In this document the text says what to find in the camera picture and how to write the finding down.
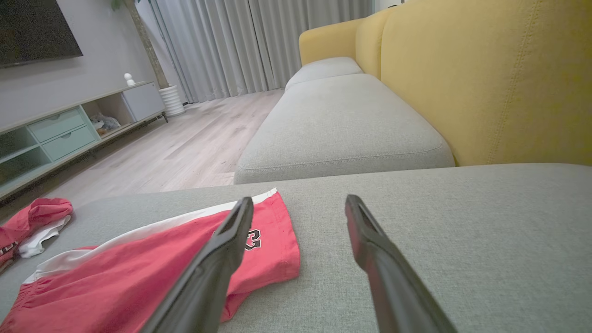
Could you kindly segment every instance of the wooden floor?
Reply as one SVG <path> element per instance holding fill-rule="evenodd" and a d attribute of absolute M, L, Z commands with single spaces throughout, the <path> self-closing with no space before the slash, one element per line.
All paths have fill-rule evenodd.
<path fill-rule="evenodd" d="M 258 92 L 195 104 L 107 144 L 0 209 L 0 223 L 37 197 L 62 197 L 74 210 L 125 194 L 230 185 L 236 163 L 284 93 Z"/>

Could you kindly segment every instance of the tv cabinet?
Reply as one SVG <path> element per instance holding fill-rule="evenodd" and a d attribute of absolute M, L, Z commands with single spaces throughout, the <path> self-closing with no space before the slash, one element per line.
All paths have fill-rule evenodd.
<path fill-rule="evenodd" d="M 0 129 L 0 201 L 136 126 L 168 122 L 164 110 L 154 82 L 142 82 Z M 90 121 L 99 112 L 121 127 L 99 135 Z"/>

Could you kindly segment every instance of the red clothing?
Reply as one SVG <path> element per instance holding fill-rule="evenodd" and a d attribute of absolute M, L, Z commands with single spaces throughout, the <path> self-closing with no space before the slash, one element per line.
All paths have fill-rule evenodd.
<path fill-rule="evenodd" d="M 0 267 L 12 259 L 18 244 L 39 227 L 57 221 L 72 212 L 72 203 L 61 198 L 35 199 L 7 223 L 0 226 Z"/>
<path fill-rule="evenodd" d="M 253 203 L 250 250 L 230 280 L 222 321 L 252 291 L 295 278 L 300 268 L 279 193 L 272 190 Z M 137 332 L 233 206 L 157 222 L 44 262 L 22 285 L 0 332 Z"/>

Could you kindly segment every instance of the tv stand drawer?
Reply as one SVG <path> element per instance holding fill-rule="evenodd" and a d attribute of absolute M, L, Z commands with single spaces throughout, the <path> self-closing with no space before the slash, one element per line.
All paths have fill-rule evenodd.
<path fill-rule="evenodd" d="M 57 161 L 94 141 L 92 133 L 84 126 L 45 143 L 43 148 L 52 161 Z"/>
<path fill-rule="evenodd" d="M 84 125 L 84 119 L 78 108 L 74 108 L 31 124 L 29 129 L 39 142 L 44 142 L 81 125 Z"/>

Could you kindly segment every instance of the sofa armrest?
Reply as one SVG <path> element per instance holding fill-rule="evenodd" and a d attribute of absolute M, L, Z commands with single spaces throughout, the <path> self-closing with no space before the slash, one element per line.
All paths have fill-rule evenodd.
<path fill-rule="evenodd" d="M 303 32 L 298 40 L 302 65 L 333 57 L 356 59 L 356 30 L 362 20 L 359 18 Z"/>

